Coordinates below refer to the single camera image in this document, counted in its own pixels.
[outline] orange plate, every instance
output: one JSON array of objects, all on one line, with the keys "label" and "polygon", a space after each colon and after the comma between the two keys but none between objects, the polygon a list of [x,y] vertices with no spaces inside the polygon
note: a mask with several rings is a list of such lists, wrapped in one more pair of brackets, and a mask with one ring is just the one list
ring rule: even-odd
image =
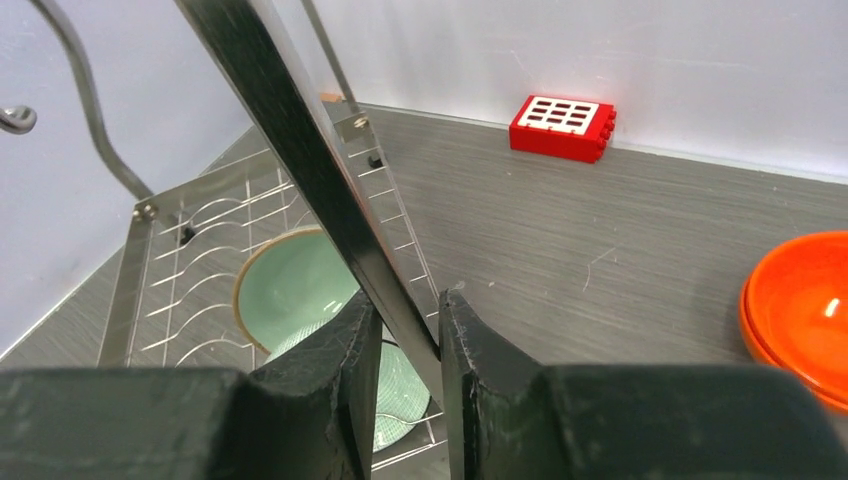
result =
[{"label": "orange plate", "polygon": [[[754,334],[751,329],[747,305],[747,293],[748,282],[745,282],[745,286],[742,287],[739,294],[739,329],[742,332],[742,339],[745,341],[745,346],[748,348],[748,352],[752,357],[754,357],[754,360],[760,363],[788,370],[785,365],[782,365],[774,357],[772,357],[768,350],[763,348],[760,341],[757,339],[756,334]],[[802,383],[804,383],[826,407],[839,413],[848,413],[848,403],[840,402],[828,395],[826,392],[817,389],[814,385],[807,384],[804,382],[803,378],[800,378],[799,380],[801,380]]]},{"label": "orange plate", "polygon": [[768,363],[793,371],[831,406],[848,409],[848,232],[779,246],[754,269],[746,289],[740,304],[750,327],[746,343],[755,342]]}]

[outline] gray table surface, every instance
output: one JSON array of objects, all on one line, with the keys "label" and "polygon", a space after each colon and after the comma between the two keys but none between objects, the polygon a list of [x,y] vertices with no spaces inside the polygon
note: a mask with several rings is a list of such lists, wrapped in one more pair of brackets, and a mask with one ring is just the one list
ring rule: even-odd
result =
[{"label": "gray table surface", "polygon": [[[622,150],[587,165],[513,152],[499,128],[372,120],[437,286],[542,362],[751,362],[747,275],[776,245],[848,224],[842,185]],[[252,130],[218,163],[262,148]],[[0,366],[94,365],[116,271],[117,257]],[[446,476],[441,462],[407,478]]]}]

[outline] metal wire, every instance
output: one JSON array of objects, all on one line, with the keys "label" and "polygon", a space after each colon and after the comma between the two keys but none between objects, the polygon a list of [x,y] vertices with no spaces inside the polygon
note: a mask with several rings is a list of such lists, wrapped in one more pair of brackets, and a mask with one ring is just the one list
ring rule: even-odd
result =
[{"label": "metal wire", "polygon": [[[144,182],[138,178],[126,163],[121,159],[109,134],[106,132],[106,124],[103,120],[103,110],[100,108],[100,100],[97,96],[97,88],[94,85],[94,75],[91,73],[91,64],[83,47],[76,29],[65,12],[53,0],[29,0],[38,10],[38,13],[53,29],[53,32],[62,43],[65,54],[71,64],[74,74],[77,92],[79,93],[82,108],[85,112],[85,120],[88,131],[91,134],[97,153],[100,154],[104,165],[118,179],[121,184],[130,191],[138,200],[144,200],[153,195],[153,192]],[[173,226],[178,220],[173,216],[164,216],[160,219],[166,225]]]}]

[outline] bolt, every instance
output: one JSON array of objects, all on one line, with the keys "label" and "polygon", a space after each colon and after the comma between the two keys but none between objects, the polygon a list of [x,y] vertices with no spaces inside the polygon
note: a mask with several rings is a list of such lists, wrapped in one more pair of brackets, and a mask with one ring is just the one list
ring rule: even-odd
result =
[{"label": "bolt", "polygon": [[156,218],[156,214],[159,213],[156,210],[156,207],[154,207],[153,205],[150,205],[150,204],[147,204],[147,205],[144,206],[143,212],[144,212],[144,215],[151,220]]}]

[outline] bowl rim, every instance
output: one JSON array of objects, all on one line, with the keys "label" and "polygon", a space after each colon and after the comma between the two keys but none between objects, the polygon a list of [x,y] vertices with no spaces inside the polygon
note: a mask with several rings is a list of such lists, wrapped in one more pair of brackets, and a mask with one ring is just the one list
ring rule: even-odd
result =
[{"label": "bowl rim", "polygon": [[288,241],[288,240],[290,240],[294,237],[301,236],[301,235],[316,235],[316,234],[324,234],[324,229],[322,229],[319,226],[309,225],[309,226],[298,227],[298,228],[289,230],[288,232],[285,232],[282,235],[275,237],[273,240],[266,243],[265,245],[262,245],[261,247],[259,247],[258,250],[253,252],[250,255],[250,257],[247,259],[247,261],[244,262],[244,265],[241,266],[241,269],[239,270],[238,274],[236,275],[236,281],[235,281],[235,284],[233,285],[233,300],[232,300],[233,316],[235,317],[236,325],[238,326],[239,330],[241,330],[241,333],[245,336],[245,338],[247,338],[247,340],[250,341],[250,343],[252,343],[256,348],[258,348],[259,351],[261,351],[262,353],[264,353],[266,355],[270,355],[271,351],[268,350],[268,348],[266,348],[264,345],[262,345],[262,343],[259,340],[257,340],[253,335],[250,334],[250,331],[248,331],[247,326],[244,324],[244,319],[241,316],[241,308],[239,308],[239,292],[241,292],[242,282],[244,282],[244,278],[247,275],[247,272],[250,270],[250,267],[252,267],[253,264],[257,260],[259,260],[259,257],[261,257],[266,252],[268,252],[268,250],[271,250],[272,248],[276,247],[280,243]]}]

